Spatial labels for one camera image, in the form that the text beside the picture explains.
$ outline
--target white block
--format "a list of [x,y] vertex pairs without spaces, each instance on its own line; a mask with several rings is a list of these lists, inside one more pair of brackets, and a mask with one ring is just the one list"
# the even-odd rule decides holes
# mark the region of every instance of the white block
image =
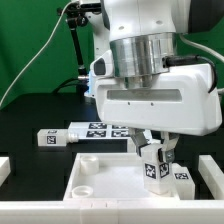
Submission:
[[187,169],[174,163],[172,164],[173,180],[176,186],[178,195],[181,200],[194,200],[195,184]]
[[9,157],[0,157],[0,186],[10,174]]
[[199,156],[199,172],[216,200],[224,199],[224,174],[213,158]]

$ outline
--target white surface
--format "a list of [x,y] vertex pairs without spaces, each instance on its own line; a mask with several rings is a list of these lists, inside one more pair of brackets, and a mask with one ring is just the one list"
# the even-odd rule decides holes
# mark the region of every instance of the white surface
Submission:
[[217,200],[224,199],[224,174],[211,156],[199,156],[199,172]]
[[[116,167],[113,167],[113,164],[124,169],[140,166],[140,161],[133,154],[110,154],[112,160],[106,160],[107,154],[101,155],[101,166],[107,164],[114,171]],[[79,175],[80,167],[77,161],[72,175]],[[179,200],[176,197],[146,197],[67,199],[61,202],[0,202],[2,224],[223,224],[223,220],[223,200],[194,201]]]
[[95,15],[89,12],[86,13],[86,16],[93,30],[94,56],[96,60],[110,49],[109,30],[104,27],[102,13],[99,15]]
[[[85,156],[98,157],[99,171],[93,175],[83,175],[81,171],[81,158]],[[94,200],[139,200],[149,199],[152,195],[144,186],[144,168],[142,167],[142,159],[137,156],[136,153],[96,153],[96,154],[77,154],[72,173],[69,179],[69,183],[65,192],[64,200],[72,199],[72,189],[79,186],[89,186],[93,189]],[[183,181],[177,180],[174,176],[169,176],[169,182],[167,179],[165,182],[169,184],[170,198],[173,200],[179,200],[179,197],[184,200],[194,198],[194,192],[192,188],[190,192],[184,194],[184,190],[189,190],[186,184],[194,185],[190,174],[186,167],[180,167],[174,164],[175,171],[186,171],[189,175],[189,179]]]
[[10,174],[9,157],[0,157],[0,186]]
[[[203,136],[217,130],[222,123],[217,89],[208,94],[211,81],[208,64],[171,67],[169,73],[153,76],[148,95],[144,92],[149,99],[124,100],[108,97],[110,90],[125,90],[122,79],[98,79],[97,111],[108,124]],[[180,99],[171,100],[161,93],[159,99],[150,100],[153,90],[178,90]]]
[[110,41],[173,33],[172,0],[104,0],[110,20]]

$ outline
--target green backdrop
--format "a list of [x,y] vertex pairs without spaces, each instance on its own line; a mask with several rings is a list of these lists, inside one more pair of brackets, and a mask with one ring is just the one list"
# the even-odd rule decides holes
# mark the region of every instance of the green backdrop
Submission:
[[[50,36],[57,20],[56,9],[68,0],[1,0],[0,7],[0,97],[15,76],[39,51]],[[51,92],[64,80],[77,76],[70,31],[65,20],[48,48],[23,74],[9,93],[4,105],[25,93]],[[213,48],[224,55],[224,20],[212,31],[188,35],[187,38]],[[93,60],[91,27],[78,30],[84,62],[87,68]],[[224,87],[224,65],[210,55],[186,46],[178,39],[179,54],[200,54],[212,59],[219,73],[219,87]],[[75,91],[67,88],[63,91]]]

